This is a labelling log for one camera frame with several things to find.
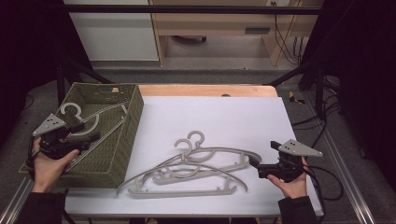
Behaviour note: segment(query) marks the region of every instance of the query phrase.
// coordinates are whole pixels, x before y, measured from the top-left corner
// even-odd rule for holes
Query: plastic basket
[[[96,128],[87,133],[100,133],[101,137],[114,128],[121,120],[123,123],[72,170],[62,175],[58,181],[60,188],[107,188],[114,189],[125,178],[131,157],[134,139],[143,111],[143,98],[135,84],[86,84],[74,83],[64,98],[63,105],[75,103],[81,108],[80,116],[85,119],[107,108],[99,115]],[[111,105],[129,103],[124,108]],[[66,126],[77,124],[77,109],[67,106],[65,114],[58,109],[56,116],[66,122]],[[85,123],[86,130],[95,123],[95,118]],[[20,173],[27,174],[22,167]]]

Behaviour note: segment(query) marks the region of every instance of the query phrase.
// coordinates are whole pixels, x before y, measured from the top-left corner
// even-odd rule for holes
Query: floor
[[[262,84],[273,78],[286,74],[296,67],[283,59],[279,66],[272,66],[260,37],[208,37],[206,42],[200,39],[188,39],[178,36],[170,38],[166,51],[164,66],[139,65],[135,70],[98,68],[98,73],[116,82],[135,83],[227,83],[227,84]],[[300,92],[297,83],[301,76],[294,77],[276,87],[278,95],[283,98],[290,117],[295,123],[313,117],[312,105],[314,99],[312,91]],[[290,92],[294,92],[299,100],[305,104],[290,100]],[[15,125],[11,137],[0,151],[0,172],[4,191],[1,193],[1,210],[7,208],[21,183],[22,177],[15,176],[24,161],[24,151],[27,139],[31,134],[30,127],[37,125],[49,113],[57,108],[56,86],[54,82],[32,90],[27,97],[26,104],[32,104],[22,111],[20,120]],[[332,92],[325,91],[329,96],[328,105],[336,103],[331,97]],[[323,124],[313,119],[305,125],[297,126],[294,131],[298,141],[312,145],[317,139]],[[362,220],[357,216],[353,190],[346,189],[346,194],[337,202],[326,202],[327,216],[324,223],[396,223],[396,195],[388,186],[373,161],[365,160],[359,152],[359,145],[355,141],[347,121],[342,116],[342,108],[335,107],[328,115],[325,133],[320,137],[316,148],[320,148],[325,155],[323,160],[310,160],[313,165],[320,165],[337,174],[334,160],[330,156],[332,148],[341,155],[343,162],[354,179],[358,193],[363,198],[375,221]],[[326,174],[318,174],[322,183],[323,194],[336,197],[339,186],[334,179]],[[263,219],[262,223],[272,223]]]

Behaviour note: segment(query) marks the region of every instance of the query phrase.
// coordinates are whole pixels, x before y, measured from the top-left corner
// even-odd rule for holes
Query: white cabinet
[[[64,0],[65,4],[147,5],[144,0]],[[70,13],[93,62],[159,61],[149,13]]]

